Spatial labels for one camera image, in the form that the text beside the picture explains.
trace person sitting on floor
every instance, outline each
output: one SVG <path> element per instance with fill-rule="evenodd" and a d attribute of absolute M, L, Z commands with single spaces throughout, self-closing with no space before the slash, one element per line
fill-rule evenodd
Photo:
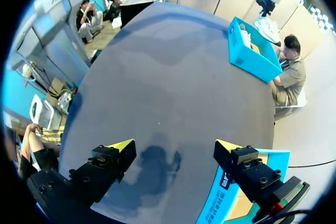
<path fill-rule="evenodd" d="M 97 11 L 95 3 L 90 0 L 83 0 L 77 11 L 76 25 L 80 37 L 86 43 L 93 41 L 93 34 L 103 28 L 103 12 Z"/>
<path fill-rule="evenodd" d="M 29 124 L 26 128 L 21 147 L 21 162 L 19 167 L 20 177 L 26 181 L 37 170 L 30 162 L 30 150 L 34 153 L 39 167 L 43 170 L 58 171 L 58 156 L 60 146 L 50 143 L 35 134 L 42 132 L 42 128 L 37 124 Z"/>
<path fill-rule="evenodd" d="M 298 96 L 306 80 L 306 71 L 303 59 L 300 57 L 301 46 L 298 38 L 289 35 L 284 42 L 285 45 L 276 52 L 282 74 L 270 82 L 276 106 L 297 105 Z"/>

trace blue plastic crate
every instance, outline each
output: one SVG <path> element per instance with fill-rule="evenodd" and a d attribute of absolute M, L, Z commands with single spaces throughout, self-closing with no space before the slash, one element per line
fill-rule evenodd
<path fill-rule="evenodd" d="M 240 24 L 251 34 L 251 43 L 259 47 L 260 54 L 245 46 Z M 235 17 L 227 31 L 230 63 L 253 74 L 266 83 L 282 73 L 278 57 L 271 45 L 256 28 L 242 19 Z"/>

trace khaki pants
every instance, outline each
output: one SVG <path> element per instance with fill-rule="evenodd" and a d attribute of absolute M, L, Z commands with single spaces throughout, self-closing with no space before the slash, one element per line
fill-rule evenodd
<path fill-rule="evenodd" d="M 272 89 L 272 96 L 275 101 L 275 106 L 287 106 L 288 96 L 285 89 L 283 87 L 276 86 L 273 81 L 271 81 L 269 84 Z"/>
<path fill-rule="evenodd" d="M 86 38 L 87 41 L 91 41 L 93 39 L 93 35 L 95 32 L 102 29 L 103 24 L 103 12 L 98 11 L 97 15 L 94 16 L 91 20 L 91 24 L 83 23 L 78 32 L 81 38 Z"/>

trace gray table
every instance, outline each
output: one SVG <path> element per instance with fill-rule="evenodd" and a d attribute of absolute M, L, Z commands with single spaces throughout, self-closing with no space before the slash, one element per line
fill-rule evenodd
<path fill-rule="evenodd" d="M 134 138 L 138 156 L 92 209 L 126 223 L 194 223 L 217 170 L 216 138 L 272 148 L 270 88 L 229 63 L 228 26 L 155 3 L 102 51 L 70 108 L 60 172 L 99 144 Z"/>

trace red component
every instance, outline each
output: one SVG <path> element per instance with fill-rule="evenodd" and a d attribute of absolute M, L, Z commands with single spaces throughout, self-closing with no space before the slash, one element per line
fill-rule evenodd
<path fill-rule="evenodd" d="M 276 215 L 282 208 L 283 208 L 283 205 L 280 202 L 276 202 L 274 206 L 268 211 L 268 214 Z"/>

